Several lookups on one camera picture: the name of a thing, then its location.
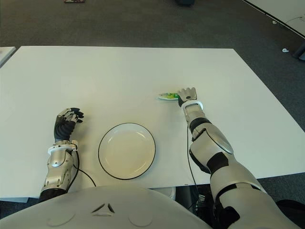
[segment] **green object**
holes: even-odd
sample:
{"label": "green object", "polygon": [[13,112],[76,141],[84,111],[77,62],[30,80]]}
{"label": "green object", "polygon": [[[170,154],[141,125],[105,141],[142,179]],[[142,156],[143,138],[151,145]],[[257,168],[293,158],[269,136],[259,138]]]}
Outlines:
{"label": "green object", "polygon": [[165,100],[177,100],[178,94],[177,93],[163,93],[159,94],[159,99],[165,99]]}

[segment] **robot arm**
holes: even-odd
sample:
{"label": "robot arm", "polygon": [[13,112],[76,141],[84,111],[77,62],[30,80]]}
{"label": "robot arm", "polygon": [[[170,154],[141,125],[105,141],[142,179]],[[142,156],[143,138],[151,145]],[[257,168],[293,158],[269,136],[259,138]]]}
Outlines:
{"label": "robot arm", "polygon": [[222,228],[299,228],[276,206],[249,170],[238,163],[233,149],[205,117],[195,88],[182,89],[179,106],[193,136],[190,156],[199,168],[211,174],[214,216]]}
{"label": "robot arm", "polygon": [[56,117],[54,127],[55,144],[48,150],[48,174],[41,189],[39,201],[60,196],[68,192],[71,183],[71,169],[74,161],[72,152],[77,151],[78,143],[72,140],[72,134],[76,123],[81,123],[83,113],[78,108],[67,108]]}

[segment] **plate rim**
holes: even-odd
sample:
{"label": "plate rim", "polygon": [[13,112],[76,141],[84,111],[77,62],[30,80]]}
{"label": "plate rim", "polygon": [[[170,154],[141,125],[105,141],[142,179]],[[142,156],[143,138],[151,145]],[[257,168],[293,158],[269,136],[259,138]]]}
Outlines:
{"label": "plate rim", "polygon": [[[135,124],[135,125],[139,125],[139,126],[143,127],[145,130],[147,130],[147,131],[149,132],[149,134],[150,134],[150,135],[152,136],[152,138],[153,138],[154,153],[153,153],[152,162],[150,163],[150,165],[147,167],[147,169],[146,169],[144,172],[142,172],[142,173],[139,174],[138,176],[132,177],[132,178],[119,178],[119,177],[115,177],[114,175],[111,175],[111,174],[110,174],[109,172],[107,172],[106,169],[103,167],[103,165],[102,165],[102,163],[101,163],[101,160],[100,160],[100,147],[101,147],[101,143],[102,143],[103,139],[105,138],[105,136],[106,136],[112,129],[114,129],[114,128],[120,126],[120,125],[124,125],[124,124]],[[112,127],[110,130],[108,130],[108,131],[104,134],[103,138],[102,138],[101,141],[100,141],[100,144],[99,144],[99,148],[98,148],[97,153],[98,153],[98,159],[99,159],[99,162],[100,162],[100,165],[101,165],[102,169],[103,169],[109,176],[111,176],[111,177],[113,177],[113,178],[116,178],[116,179],[119,179],[119,180],[132,180],[132,179],[135,179],[135,178],[141,176],[142,174],[144,174],[144,173],[151,167],[151,165],[153,164],[154,158],[155,158],[155,156],[156,156],[156,142],[155,142],[154,137],[153,137],[153,135],[151,134],[151,132],[150,132],[146,127],[142,126],[141,124],[138,124],[138,123],[121,123],[121,124],[118,124],[118,125]]]}

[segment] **white table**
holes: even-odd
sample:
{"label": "white table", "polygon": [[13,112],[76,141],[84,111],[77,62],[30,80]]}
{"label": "white table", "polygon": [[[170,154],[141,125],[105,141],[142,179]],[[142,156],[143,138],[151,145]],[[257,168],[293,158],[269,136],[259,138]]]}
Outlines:
{"label": "white table", "polygon": [[[177,101],[159,93],[197,88],[209,120],[232,144],[237,160],[257,178],[305,171],[305,134],[233,49],[21,47],[0,69],[0,196],[37,197],[47,173],[57,113],[79,107],[73,132],[81,168],[99,186],[193,184],[186,122]],[[156,142],[152,166],[133,180],[101,168],[97,150],[113,126],[145,126]],[[191,166],[198,184],[210,176]],[[91,187],[80,173],[71,190]]]}
{"label": "white table", "polygon": [[0,67],[9,59],[15,50],[15,47],[0,47]]}

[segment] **white wall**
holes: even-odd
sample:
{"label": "white wall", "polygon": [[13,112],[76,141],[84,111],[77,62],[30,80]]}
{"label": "white wall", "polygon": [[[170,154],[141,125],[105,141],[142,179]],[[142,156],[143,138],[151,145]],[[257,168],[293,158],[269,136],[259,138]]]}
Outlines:
{"label": "white wall", "polygon": [[[305,36],[305,0],[248,0],[248,2],[282,22],[287,22],[287,25]],[[302,16],[302,19],[291,20]]]}

